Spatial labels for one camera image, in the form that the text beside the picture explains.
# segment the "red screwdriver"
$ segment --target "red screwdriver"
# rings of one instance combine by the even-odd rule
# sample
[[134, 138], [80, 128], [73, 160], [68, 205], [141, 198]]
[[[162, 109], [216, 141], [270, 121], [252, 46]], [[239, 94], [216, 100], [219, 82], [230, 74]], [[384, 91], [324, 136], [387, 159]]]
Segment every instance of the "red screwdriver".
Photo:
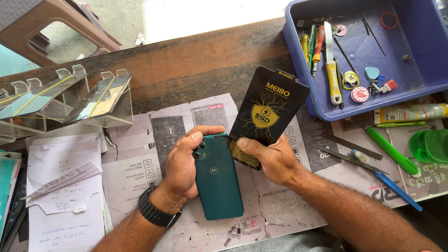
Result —
[[323, 26], [319, 26], [316, 32], [316, 43], [314, 43], [314, 55], [313, 55], [313, 78], [316, 75], [317, 63], [320, 61], [320, 50], [322, 50], [323, 39], [325, 38], [325, 30]]

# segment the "screen protector packaging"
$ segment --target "screen protector packaging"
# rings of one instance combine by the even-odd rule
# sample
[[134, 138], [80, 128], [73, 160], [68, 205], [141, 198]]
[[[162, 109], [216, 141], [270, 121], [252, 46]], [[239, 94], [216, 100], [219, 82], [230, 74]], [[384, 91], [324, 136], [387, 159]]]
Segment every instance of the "screen protector packaging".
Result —
[[258, 159], [238, 148], [238, 138], [255, 139], [265, 146], [277, 142], [309, 93], [310, 89], [296, 82], [294, 76], [257, 67], [228, 136], [233, 159], [261, 170]]

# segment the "yellow shield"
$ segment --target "yellow shield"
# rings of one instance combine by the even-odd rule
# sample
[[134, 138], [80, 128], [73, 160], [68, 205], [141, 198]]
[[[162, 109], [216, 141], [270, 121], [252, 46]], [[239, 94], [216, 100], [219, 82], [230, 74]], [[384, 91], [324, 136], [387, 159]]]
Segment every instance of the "yellow shield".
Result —
[[254, 105], [252, 107], [252, 120], [257, 128], [268, 128], [277, 122], [279, 116], [269, 107]]

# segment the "dark wooden surface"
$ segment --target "dark wooden surface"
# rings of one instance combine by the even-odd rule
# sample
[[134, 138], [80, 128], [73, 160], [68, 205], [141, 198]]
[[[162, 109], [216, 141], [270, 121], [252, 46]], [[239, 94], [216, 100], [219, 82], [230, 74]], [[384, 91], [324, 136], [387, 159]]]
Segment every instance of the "dark wooden surface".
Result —
[[255, 68], [296, 76], [282, 28], [283, 17], [130, 48], [0, 78], [7, 83], [57, 78], [56, 70], [82, 64], [92, 88], [103, 71], [126, 68], [134, 114], [230, 93], [239, 108]]

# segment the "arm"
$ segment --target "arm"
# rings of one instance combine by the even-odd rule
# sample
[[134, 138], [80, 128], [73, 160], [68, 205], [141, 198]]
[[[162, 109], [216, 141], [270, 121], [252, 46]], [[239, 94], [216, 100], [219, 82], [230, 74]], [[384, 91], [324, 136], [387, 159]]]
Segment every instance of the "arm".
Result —
[[268, 147], [246, 138], [239, 139], [237, 145], [260, 160], [269, 180], [306, 200], [357, 250], [442, 251], [390, 208], [308, 172], [297, 162], [285, 135]]
[[[192, 157], [203, 135], [224, 132], [222, 126], [197, 126], [180, 138], [167, 158], [165, 179], [152, 192], [149, 201], [161, 212], [175, 214], [198, 195], [196, 168]], [[166, 227], [149, 222], [137, 208], [112, 232], [102, 239], [92, 252], [152, 251]]]

